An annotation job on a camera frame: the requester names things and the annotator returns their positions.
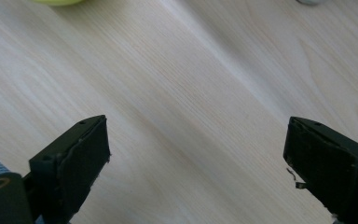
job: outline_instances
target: yellow-green object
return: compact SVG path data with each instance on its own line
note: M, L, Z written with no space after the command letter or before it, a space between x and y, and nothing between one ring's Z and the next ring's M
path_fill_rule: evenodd
M76 4L83 0L32 0L32 1L41 4L46 4L49 6L60 7L60 6L68 6L68 5Z

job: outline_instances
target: light wood surface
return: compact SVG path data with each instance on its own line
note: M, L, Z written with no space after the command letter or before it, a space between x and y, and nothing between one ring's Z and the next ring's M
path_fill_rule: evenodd
M358 0L0 0L0 161L105 114L72 223L332 223L282 158L290 116L358 141Z

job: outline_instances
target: wood grain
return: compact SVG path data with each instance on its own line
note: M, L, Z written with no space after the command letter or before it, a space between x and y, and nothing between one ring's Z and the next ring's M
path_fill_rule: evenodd
M358 1L0 1L0 161L105 114L73 223L331 223L295 190L290 116L358 141Z

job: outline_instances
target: black object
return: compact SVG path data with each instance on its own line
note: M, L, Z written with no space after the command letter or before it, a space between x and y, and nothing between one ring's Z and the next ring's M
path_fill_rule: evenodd
M0 224L65 224L109 161L106 117L84 119L30 159L31 173L0 175Z
M319 122L290 118L283 157L324 206L347 224L358 224L358 143Z

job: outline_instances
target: wooden table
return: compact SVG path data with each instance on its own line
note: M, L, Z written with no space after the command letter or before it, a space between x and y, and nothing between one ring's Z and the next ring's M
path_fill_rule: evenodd
M0 0L0 162L105 114L73 223L332 223L282 158L290 116L358 141L358 0Z

